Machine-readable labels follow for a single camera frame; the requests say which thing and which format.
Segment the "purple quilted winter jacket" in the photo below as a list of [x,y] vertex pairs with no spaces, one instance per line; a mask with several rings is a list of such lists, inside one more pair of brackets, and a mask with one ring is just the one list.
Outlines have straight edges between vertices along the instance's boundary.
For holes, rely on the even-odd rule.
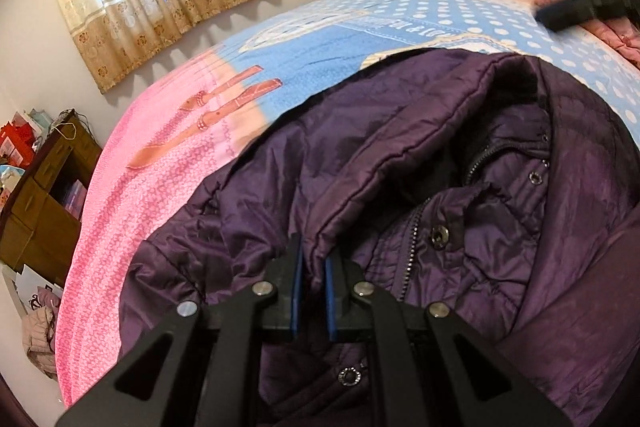
[[639,349],[639,151],[608,103],[538,58],[434,49],[277,119],[139,246],[122,349],[216,305],[302,238],[417,307],[446,303],[577,426]]

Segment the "pale clothes pile on floor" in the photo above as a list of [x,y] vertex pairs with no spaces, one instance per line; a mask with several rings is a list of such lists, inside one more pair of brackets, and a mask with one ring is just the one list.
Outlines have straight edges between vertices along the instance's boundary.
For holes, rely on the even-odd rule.
[[61,298],[39,286],[22,318],[22,343],[26,357],[38,371],[56,381],[55,333]]

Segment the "blue pink patterned bed blanket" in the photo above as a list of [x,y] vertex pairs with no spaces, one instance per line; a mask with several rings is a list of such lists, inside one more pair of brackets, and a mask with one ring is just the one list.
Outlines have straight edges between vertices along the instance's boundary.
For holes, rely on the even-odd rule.
[[639,72],[588,31],[553,35],[533,0],[317,0],[238,32],[143,91],[99,157],[55,333],[62,400],[116,362],[118,305],[134,252],[288,109],[397,52],[535,55],[598,92],[639,129]]

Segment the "brown wooden desk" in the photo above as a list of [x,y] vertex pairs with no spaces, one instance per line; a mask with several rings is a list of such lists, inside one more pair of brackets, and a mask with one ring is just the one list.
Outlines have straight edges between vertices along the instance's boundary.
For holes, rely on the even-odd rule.
[[1,210],[1,261],[63,286],[81,222],[64,208],[75,182],[88,187],[102,147],[76,110],[63,115]]

